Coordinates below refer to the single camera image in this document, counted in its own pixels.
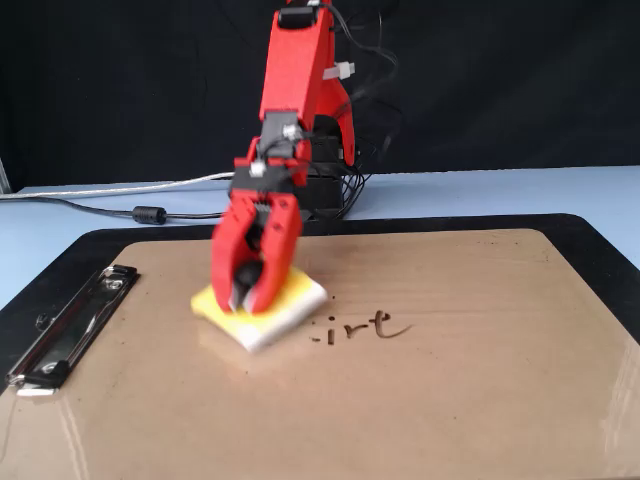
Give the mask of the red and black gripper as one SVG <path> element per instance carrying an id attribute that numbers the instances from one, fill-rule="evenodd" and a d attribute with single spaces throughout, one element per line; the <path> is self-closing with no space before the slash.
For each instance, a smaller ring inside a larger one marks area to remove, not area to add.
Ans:
<path id="1" fill-rule="evenodd" d="M 236 269 L 255 257 L 246 241 L 255 213 L 260 230 L 257 259 L 261 272 L 245 297 L 244 307 L 253 314 L 261 313 L 279 293 L 302 231 L 296 189 L 287 167 L 267 167 L 261 176 L 252 176 L 249 167 L 235 170 L 229 187 L 230 203 L 213 231 L 211 247 L 211 286 L 223 311 L 235 310 L 238 304 L 234 293 Z M 240 191 L 263 195 L 255 204 L 256 209 L 252 195 L 234 195 Z"/>

